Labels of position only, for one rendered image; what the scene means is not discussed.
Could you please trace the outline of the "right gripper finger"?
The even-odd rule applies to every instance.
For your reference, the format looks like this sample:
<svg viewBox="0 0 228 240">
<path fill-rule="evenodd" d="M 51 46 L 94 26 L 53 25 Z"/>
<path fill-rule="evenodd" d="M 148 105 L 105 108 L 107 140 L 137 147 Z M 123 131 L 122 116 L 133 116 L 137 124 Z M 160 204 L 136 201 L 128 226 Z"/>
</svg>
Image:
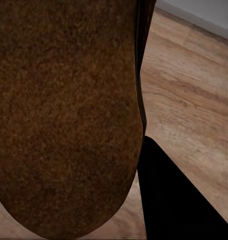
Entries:
<svg viewBox="0 0 228 240">
<path fill-rule="evenodd" d="M 147 240 L 228 240 L 228 223 L 148 136 L 137 172 Z"/>
</svg>

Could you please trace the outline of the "sandal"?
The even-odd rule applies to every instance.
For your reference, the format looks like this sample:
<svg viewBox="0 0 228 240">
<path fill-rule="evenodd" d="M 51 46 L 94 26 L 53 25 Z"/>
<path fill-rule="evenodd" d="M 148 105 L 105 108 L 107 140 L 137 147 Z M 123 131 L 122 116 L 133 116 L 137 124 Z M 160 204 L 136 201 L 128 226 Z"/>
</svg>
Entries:
<svg viewBox="0 0 228 240">
<path fill-rule="evenodd" d="M 31 232 L 78 239 L 125 202 L 156 1 L 0 0 L 0 202 Z"/>
</svg>

